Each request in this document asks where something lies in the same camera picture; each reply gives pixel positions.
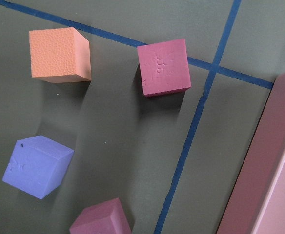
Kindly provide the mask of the brown paper table cover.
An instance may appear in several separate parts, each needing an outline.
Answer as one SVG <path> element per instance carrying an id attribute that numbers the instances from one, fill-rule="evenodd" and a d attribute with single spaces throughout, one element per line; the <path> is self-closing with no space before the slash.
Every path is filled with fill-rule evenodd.
<path id="1" fill-rule="evenodd" d="M 31 77 L 29 31 L 76 26 L 92 81 Z M 192 86 L 143 95 L 136 45 L 185 39 Z M 285 72 L 285 0 L 0 0 L 0 234 L 66 234 L 118 197 L 135 234 L 213 234 L 270 89 Z M 3 182 L 15 143 L 75 153 L 37 199 Z"/>

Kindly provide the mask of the crimson foam block far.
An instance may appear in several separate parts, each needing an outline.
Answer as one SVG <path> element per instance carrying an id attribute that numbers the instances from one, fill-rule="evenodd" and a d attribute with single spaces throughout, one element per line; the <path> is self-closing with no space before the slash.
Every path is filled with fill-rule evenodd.
<path id="1" fill-rule="evenodd" d="M 185 39 L 138 46 L 137 52 L 145 97 L 191 88 Z"/>

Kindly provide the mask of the crimson foam block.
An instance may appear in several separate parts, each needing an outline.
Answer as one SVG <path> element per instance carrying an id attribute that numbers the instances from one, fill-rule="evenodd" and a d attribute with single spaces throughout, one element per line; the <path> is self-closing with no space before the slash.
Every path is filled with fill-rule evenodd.
<path id="1" fill-rule="evenodd" d="M 191 88 L 185 39 L 138 46 L 137 52 L 145 97 Z"/>
<path id="2" fill-rule="evenodd" d="M 84 208 L 69 231 L 71 234 L 132 233 L 119 198 Z"/>

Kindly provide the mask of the orange foam block right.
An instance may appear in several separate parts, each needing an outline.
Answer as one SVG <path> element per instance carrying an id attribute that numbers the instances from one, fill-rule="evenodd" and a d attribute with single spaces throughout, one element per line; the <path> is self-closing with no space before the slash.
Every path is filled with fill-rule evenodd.
<path id="1" fill-rule="evenodd" d="M 29 32 L 31 76 L 50 83 L 91 81 L 90 42 L 75 28 Z"/>

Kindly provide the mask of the crimson foam block near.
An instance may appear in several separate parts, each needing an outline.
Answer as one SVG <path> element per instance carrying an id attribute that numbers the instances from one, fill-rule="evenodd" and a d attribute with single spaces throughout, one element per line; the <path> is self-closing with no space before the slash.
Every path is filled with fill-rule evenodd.
<path id="1" fill-rule="evenodd" d="M 71 234 L 132 233 L 119 198 L 84 208 L 69 231 Z"/>

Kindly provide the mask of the purple foam block right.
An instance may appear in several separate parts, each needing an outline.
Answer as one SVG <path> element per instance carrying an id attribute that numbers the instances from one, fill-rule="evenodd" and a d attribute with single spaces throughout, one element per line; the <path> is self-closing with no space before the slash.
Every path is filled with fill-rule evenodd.
<path id="1" fill-rule="evenodd" d="M 20 139 L 2 180 L 43 199 L 61 184 L 73 154 L 73 149 L 45 136 Z"/>

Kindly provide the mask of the pink foam bin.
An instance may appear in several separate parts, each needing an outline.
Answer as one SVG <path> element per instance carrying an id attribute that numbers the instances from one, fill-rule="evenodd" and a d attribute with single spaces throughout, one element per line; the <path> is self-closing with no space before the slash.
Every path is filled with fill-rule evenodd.
<path id="1" fill-rule="evenodd" d="M 274 82 L 217 232 L 285 234 L 285 73 Z"/>

